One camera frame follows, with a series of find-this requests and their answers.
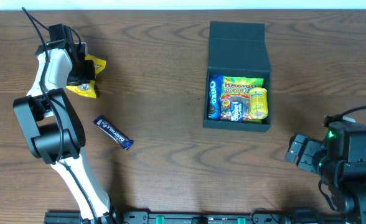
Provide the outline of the yellow snack bag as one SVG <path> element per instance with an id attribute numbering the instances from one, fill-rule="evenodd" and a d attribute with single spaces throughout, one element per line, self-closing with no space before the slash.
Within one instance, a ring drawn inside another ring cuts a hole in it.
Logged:
<path id="1" fill-rule="evenodd" d="M 85 60 L 89 60 L 93 62 L 93 68 L 95 70 L 95 77 L 102 72 L 106 67 L 106 60 L 102 58 L 97 58 L 93 55 L 86 55 Z M 74 85 L 67 85 L 67 89 L 76 93 L 80 96 L 88 97 L 88 98 L 96 98 L 96 87 L 95 87 L 95 80 L 90 80 L 89 83 L 83 83 L 78 86 Z"/>

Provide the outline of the blue Dairy Milk chocolate bar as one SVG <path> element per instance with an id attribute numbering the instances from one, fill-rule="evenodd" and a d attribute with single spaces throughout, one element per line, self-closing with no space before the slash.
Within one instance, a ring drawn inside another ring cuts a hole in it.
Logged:
<path id="1" fill-rule="evenodd" d="M 119 129 L 117 129 L 112 123 L 110 123 L 104 116 L 97 117 L 93 124 L 100 128 L 103 132 L 109 135 L 112 140 L 117 142 L 124 150 L 128 150 L 134 143 L 133 140 L 128 138 Z"/>

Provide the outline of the yellow Mentos bottle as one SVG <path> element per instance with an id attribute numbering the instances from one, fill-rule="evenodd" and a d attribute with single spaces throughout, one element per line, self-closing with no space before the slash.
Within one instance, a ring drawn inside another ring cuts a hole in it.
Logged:
<path id="1" fill-rule="evenodd" d="M 251 119 L 262 120 L 268 116 L 267 90 L 262 87 L 252 88 L 249 93 L 249 115 Z"/>

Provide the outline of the small blue candy box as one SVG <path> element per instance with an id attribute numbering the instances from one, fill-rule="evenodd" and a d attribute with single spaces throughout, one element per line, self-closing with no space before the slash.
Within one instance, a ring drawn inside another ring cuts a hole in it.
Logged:
<path id="1" fill-rule="evenodd" d="M 231 102 L 230 103 L 230 121 L 243 122 L 243 103 Z"/>

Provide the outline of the Haribo worms candy bag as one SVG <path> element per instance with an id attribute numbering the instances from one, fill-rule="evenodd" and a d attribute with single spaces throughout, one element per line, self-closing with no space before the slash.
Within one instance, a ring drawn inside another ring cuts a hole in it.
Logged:
<path id="1" fill-rule="evenodd" d="M 250 118 L 248 93 L 252 88 L 262 86 L 262 78 L 224 76 L 220 95 L 220 119 L 222 121 L 230 121 L 230 103 L 242 102 L 243 122 L 241 123 L 260 123 L 260 120 Z"/>

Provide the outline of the blue Oreo cookie pack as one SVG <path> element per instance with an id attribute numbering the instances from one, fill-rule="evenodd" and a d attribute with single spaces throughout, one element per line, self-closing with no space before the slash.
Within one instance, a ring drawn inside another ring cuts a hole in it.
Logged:
<path id="1" fill-rule="evenodd" d="M 223 75 L 213 76 L 209 81 L 209 95 L 207 118 L 211 120 L 220 119 L 220 95 L 223 82 Z"/>

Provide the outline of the dark green box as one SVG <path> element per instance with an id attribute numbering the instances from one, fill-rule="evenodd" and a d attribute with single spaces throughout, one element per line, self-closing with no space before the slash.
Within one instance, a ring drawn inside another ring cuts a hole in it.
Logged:
<path id="1" fill-rule="evenodd" d="M 271 64 L 265 43 L 265 25 L 242 22 L 210 22 L 207 78 L 203 127 L 265 133 L 271 127 L 271 115 L 262 123 L 234 123 L 208 119 L 210 79 L 216 75 L 262 78 L 271 108 Z"/>

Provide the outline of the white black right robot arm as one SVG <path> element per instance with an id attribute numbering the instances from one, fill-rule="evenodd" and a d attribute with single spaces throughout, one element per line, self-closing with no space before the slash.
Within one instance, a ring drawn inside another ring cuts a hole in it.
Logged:
<path id="1" fill-rule="evenodd" d="M 349 223 L 366 223 L 366 126 L 349 121 L 328 125 L 322 141 L 295 134 L 285 155 L 299 169 L 317 174 L 326 185 L 331 209 Z"/>

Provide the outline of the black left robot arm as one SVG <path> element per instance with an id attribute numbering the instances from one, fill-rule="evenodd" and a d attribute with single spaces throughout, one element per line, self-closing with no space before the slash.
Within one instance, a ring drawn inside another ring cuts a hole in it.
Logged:
<path id="1" fill-rule="evenodd" d="M 86 137 L 65 89 L 95 80 L 87 45 L 64 24 L 48 28 L 49 42 L 36 52 L 39 61 L 32 88 L 13 108 L 31 154 L 50 165 L 67 184 L 80 209 L 77 223 L 122 223 L 110 196 L 98 183 L 85 155 Z"/>

